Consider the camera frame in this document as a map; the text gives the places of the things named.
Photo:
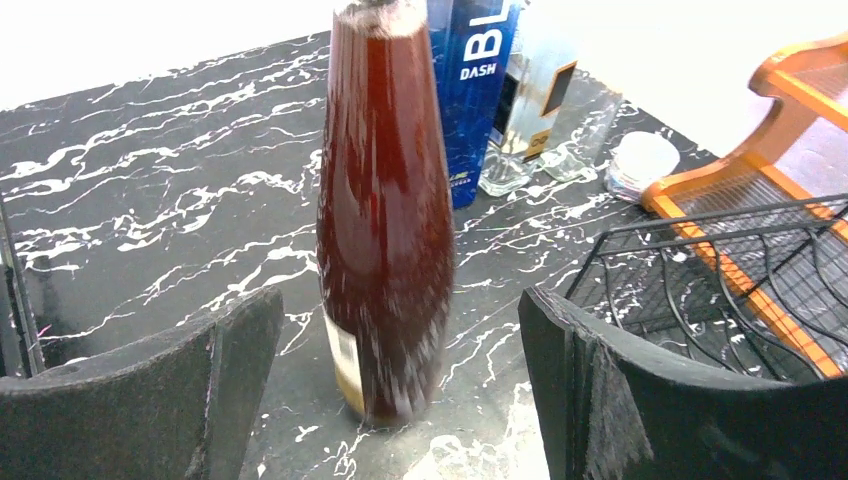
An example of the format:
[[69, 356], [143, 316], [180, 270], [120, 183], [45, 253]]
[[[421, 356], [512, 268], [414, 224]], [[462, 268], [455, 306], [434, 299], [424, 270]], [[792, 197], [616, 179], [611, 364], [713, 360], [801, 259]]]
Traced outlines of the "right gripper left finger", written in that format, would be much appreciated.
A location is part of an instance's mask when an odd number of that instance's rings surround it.
[[1, 382], [5, 479], [235, 479], [281, 334], [281, 291]]

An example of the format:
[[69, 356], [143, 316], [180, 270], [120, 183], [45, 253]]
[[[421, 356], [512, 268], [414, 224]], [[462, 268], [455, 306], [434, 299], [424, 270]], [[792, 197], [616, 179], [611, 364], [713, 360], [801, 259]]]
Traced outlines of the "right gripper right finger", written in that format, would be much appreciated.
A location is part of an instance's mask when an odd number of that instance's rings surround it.
[[553, 479], [843, 479], [847, 381], [745, 376], [540, 287], [518, 305]]

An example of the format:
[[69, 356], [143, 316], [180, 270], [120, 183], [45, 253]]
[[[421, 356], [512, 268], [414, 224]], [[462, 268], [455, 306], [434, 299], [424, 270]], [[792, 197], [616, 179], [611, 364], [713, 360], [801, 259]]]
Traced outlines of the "square clear whisky bottle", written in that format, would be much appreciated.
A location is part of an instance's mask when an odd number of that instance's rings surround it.
[[577, 66], [570, 1], [526, 1], [505, 69], [479, 188], [507, 195], [532, 178]]

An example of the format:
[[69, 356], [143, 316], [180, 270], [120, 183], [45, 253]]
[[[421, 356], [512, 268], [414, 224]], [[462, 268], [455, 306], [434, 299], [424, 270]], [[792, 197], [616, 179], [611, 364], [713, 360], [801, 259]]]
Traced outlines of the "blue glass bottle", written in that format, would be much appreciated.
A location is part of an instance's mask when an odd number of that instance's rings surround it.
[[476, 198], [521, 3], [428, 0], [452, 204]]

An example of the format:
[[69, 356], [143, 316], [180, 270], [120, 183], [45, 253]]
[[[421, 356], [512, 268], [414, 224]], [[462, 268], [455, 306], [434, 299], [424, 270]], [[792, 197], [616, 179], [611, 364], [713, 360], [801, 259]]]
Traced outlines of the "tall clear glass bottle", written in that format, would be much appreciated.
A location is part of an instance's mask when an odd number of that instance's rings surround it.
[[541, 169], [558, 182], [593, 179], [594, 161], [625, 98], [580, 68], [572, 76]]

